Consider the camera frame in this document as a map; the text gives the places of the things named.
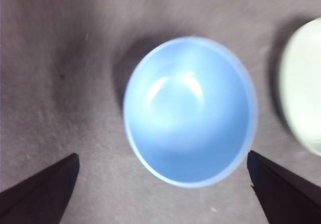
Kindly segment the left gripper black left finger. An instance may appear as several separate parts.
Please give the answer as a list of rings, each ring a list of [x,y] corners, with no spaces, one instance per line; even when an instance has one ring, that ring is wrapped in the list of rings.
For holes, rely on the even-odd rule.
[[[75,153],[1,192],[1,223],[60,223],[80,169]]]

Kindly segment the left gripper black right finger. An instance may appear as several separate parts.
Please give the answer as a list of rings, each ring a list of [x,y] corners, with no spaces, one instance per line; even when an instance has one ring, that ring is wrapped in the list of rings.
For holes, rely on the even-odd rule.
[[[255,151],[247,169],[269,223],[320,223],[320,186]]]

